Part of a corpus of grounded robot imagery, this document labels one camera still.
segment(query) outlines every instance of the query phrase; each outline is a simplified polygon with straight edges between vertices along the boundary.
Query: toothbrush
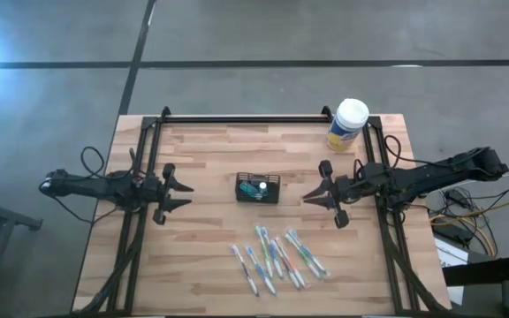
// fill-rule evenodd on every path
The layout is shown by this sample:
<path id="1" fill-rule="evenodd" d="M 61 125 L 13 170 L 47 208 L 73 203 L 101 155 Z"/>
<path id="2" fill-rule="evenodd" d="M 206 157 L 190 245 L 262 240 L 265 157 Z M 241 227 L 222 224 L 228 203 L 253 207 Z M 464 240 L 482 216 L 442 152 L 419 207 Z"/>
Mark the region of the toothbrush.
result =
<path id="1" fill-rule="evenodd" d="M 258 290 L 256 289 L 255 281 L 253 281 L 253 278 L 251 277 L 251 273 L 249 273 L 247 265 L 245 265 L 245 261 L 243 260 L 243 256 L 240 255 L 239 249 L 234 244 L 231 246 L 231 250 L 233 253 L 239 258 L 240 265 L 243 267 L 243 270 L 245 271 L 245 276 L 247 277 L 248 285 L 251 287 L 251 291 L 253 291 L 254 295 L 256 297 L 259 297 Z"/>
<path id="2" fill-rule="evenodd" d="M 317 271 L 314 264 L 308 259 L 308 257 L 301 251 L 300 247 L 296 244 L 296 242 L 293 241 L 293 238 L 290 236 L 290 234 L 286 233 L 284 237 L 288 240 L 288 242 L 292 243 L 292 245 L 296 247 L 301 259 L 304 260 L 306 265 L 308 265 L 309 269 L 311 270 L 312 273 L 314 273 L 315 277 L 317 277 L 317 279 L 322 279 L 322 275 Z"/>
<path id="3" fill-rule="evenodd" d="M 270 257 L 272 258 L 272 261 L 274 261 L 274 267 L 276 268 L 276 272 L 278 273 L 278 276 L 280 279 L 284 279 L 284 274 L 282 274 L 282 268 L 280 267 L 280 263 L 278 262 L 278 258 L 276 257 L 276 251 L 273 245 L 270 244 L 269 239 L 269 233 L 266 231 L 266 228 L 263 226 L 261 227 L 262 236 L 266 240 L 266 244 L 269 246 L 270 251 Z"/>
<path id="4" fill-rule="evenodd" d="M 272 279 L 272 265 L 270 265 L 269 252 L 266 250 L 264 238 L 262 238 L 261 227 L 256 225 L 254 230 L 256 231 L 256 234 L 258 234 L 258 237 L 261 238 L 262 253 L 264 254 L 264 261 L 266 262 L 266 269 L 269 271 L 270 279 Z"/>
<path id="5" fill-rule="evenodd" d="M 282 254 L 282 251 L 280 251 L 280 248 L 278 247 L 278 244 L 274 239 L 270 241 L 270 248 L 274 248 L 278 252 L 278 255 L 280 255 L 280 259 L 282 259 L 282 262 L 284 263 L 284 266 L 286 268 L 286 271 L 288 272 L 288 275 L 290 276 L 290 279 L 292 279 L 293 285 L 296 286 L 296 288 L 299 290 L 300 283 L 298 282 L 298 279 L 296 279 L 296 275 L 293 273 L 292 267 L 290 267 L 288 260 Z"/>
<path id="6" fill-rule="evenodd" d="M 276 296 L 276 290 L 274 289 L 274 286 L 272 286 L 272 283 L 270 282 L 269 278 L 264 275 L 264 270 L 262 270 L 261 265 L 258 263 L 258 260 L 256 259 L 255 252 L 253 252 L 253 249 L 250 246 L 245 247 L 247 249 L 247 254 L 250 256 L 251 260 L 254 263 L 254 266 L 256 267 L 256 270 L 258 270 L 258 273 L 261 274 L 262 280 L 266 284 L 266 286 L 269 288 L 270 292 L 274 296 Z"/>
<path id="7" fill-rule="evenodd" d="M 282 254 L 284 255 L 284 259 L 290 265 L 290 268 L 292 269 L 292 272 L 295 274 L 296 278 L 298 278 L 298 282 L 300 282 L 300 284 L 303 288 L 306 288 L 306 282 L 304 281 L 304 277 L 301 276 L 298 269 L 296 269 L 296 267 L 293 265 L 292 261 L 290 260 L 290 257 L 288 257 L 288 253 L 284 249 L 282 242 L 280 242 L 280 238 L 276 237 L 275 240 L 276 240 L 276 245 L 278 246 L 278 250 L 280 252 L 282 252 Z"/>
<path id="8" fill-rule="evenodd" d="M 292 239 L 298 244 L 298 246 L 300 246 L 301 251 L 315 263 L 319 270 L 321 270 L 326 276 L 328 276 L 330 274 L 329 271 L 325 269 L 325 267 L 317 260 L 317 258 L 313 254 L 311 254 L 311 252 L 309 252 L 309 249 L 301 243 L 300 239 L 298 238 L 298 233 L 296 232 L 296 230 L 290 229 L 288 232 L 290 233 L 290 236 L 292 236 Z"/>

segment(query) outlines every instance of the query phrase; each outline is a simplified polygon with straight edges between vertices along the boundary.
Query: small black container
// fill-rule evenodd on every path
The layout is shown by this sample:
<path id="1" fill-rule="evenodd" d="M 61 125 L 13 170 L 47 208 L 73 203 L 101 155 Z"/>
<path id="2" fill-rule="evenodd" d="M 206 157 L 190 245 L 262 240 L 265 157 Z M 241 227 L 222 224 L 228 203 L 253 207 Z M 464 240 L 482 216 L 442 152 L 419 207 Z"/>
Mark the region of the small black container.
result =
<path id="1" fill-rule="evenodd" d="M 259 189 L 259 184 L 261 184 L 261 182 L 265 182 L 267 194 L 260 197 L 260 199 L 254 198 L 241 190 L 240 184 L 243 182 L 247 182 L 257 190 Z M 237 194 L 237 201 L 278 204 L 278 198 L 280 196 L 280 176 L 238 172 L 237 181 L 235 182 L 235 193 Z"/>

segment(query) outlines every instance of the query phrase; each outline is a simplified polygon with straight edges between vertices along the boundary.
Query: concrete floor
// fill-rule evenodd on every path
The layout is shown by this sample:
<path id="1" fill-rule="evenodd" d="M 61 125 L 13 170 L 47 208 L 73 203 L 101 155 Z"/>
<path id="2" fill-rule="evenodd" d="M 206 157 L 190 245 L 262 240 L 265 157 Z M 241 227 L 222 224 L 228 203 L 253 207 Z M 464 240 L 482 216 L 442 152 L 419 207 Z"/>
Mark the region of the concrete floor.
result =
<path id="1" fill-rule="evenodd" d="M 0 62 L 130 61 L 146 0 L 0 1 Z M 509 1 L 165 0 L 143 60 L 509 59 Z M 69 310 L 88 227 L 40 195 L 45 174 L 106 154 L 128 69 L 0 70 L 0 205 L 18 228 L 0 269 L 0 317 Z M 343 98 L 403 113 L 417 158 L 492 146 L 509 164 L 509 67 L 140 70 L 130 114 L 316 113 Z M 509 178 L 466 185 L 498 193 Z M 90 218 L 95 201 L 65 203 Z M 509 256 L 509 208 L 493 211 Z"/>

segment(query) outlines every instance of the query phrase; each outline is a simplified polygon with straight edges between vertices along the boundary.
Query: wooden table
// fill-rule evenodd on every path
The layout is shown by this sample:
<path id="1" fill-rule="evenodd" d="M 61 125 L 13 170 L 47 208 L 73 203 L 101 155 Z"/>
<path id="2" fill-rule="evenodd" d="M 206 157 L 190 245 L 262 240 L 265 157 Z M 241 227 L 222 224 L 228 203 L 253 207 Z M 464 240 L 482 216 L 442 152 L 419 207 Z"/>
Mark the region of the wooden table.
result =
<path id="1" fill-rule="evenodd" d="M 413 157 L 403 116 L 381 117 L 384 133 L 398 137 L 403 146 L 402 155 Z M 130 166 L 128 151 L 136 148 L 141 119 L 142 116 L 119 118 L 108 171 L 126 170 Z M 161 174 L 164 163 L 175 163 L 176 178 L 195 192 L 173 196 L 192 198 L 194 202 L 168 214 L 165 226 L 152 222 L 155 205 L 151 205 L 133 313 L 393 313 L 373 199 L 365 198 L 345 206 L 351 221 L 342 230 L 335 227 L 331 211 L 301 201 L 301 196 L 321 181 L 317 172 L 321 160 L 331 161 L 335 176 L 352 174 L 356 158 L 364 163 L 367 161 L 361 136 L 348 152 L 336 154 L 326 145 L 327 130 L 325 124 L 163 125 L 156 174 Z M 147 158 L 145 155 L 143 167 L 146 167 Z M 399 166 L 411 168 L 414 164 L 400 161 Z M 234 183 L 239 171 L 280 174 L 279 204 L 238 204 Z M 100 202 L 95 216 L 111 208 L 111 203 Z M 121 221 L 122 213 L 119 212 L 104 218 L 91 231 L 74 309 L 85 306 L 112 271 Z M 242 251 L 244 245 L 250 245 L 258 253 L 259 260 L 263 260 L 255 236 L 256 224 L 268 227 L 270 236 L 281 235 L 288 227 L 296 229 L 331 275 L 322 282 L 317 281 L 293 247 L 286 245 L 310 286 L 304 291 L 296 291 L 292 282 L 275 277 L 278 292 L 275 298 L 243 253 L 261 292 L 261 297 L 256 298 L 230 250 L 231 244 L 237 244 Z M 404 227 L 414 270 L 438 301 L 449 307 L 425 210 L 410 208 L 406 212 Z M 401 273 L 399 283 L 406 304 Z M 119 307 L 122 307 L 124 297 L 125 288 L 121 285 Z"/>

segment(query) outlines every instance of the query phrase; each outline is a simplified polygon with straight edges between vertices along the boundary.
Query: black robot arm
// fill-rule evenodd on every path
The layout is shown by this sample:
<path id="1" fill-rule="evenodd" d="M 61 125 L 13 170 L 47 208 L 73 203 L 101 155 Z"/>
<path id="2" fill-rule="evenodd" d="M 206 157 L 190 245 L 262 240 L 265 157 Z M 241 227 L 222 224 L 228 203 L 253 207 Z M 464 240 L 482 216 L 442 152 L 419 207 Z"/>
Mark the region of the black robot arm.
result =
<path id="1" fill-rule="evenodd" d="M 320 186 L 306 194 L 304 202 L 335 211 L 338 228 L 348 225 L 346 212 L 340 202 L 354 203 L 370 195 L 381 195 L 388 210 L 402 210 L 421 194 L 464 180 L 494 181 L 508 172 L 491 148 L 475 148 L 451 158 L 427 163 L 413 169 L 400 169 L 382 163 L 367 163 L 355 172 L 353 178 L 341 176 L 333 180 L 329 161 L 319 164 L 323 178 Z"/>
<path id="2" fill-rule="evenodd" d="M 176 168 L 172 163 L 166 163 L 163 168 L 162 182 L 154 173 L 145 177 L 135 176 L 129 170 L 120 170 L 105 177 L 82 177 L 68 174 L 65 170 L 55 170 L 47 174 L 40 185 L 41 192 L 49 197 L 64 197 L 78 194 L 98 200 L 113 202 L 117 207 L 132 212 L 141 207 L 144 202 L 158 203 L 153 214 L 153 220 L 164 224 L 164 212 L 172 212 L 190 200 L 172 199 L 170 190 L 192 192 L 194 189 L 180 184 L 174 178 Z"/>

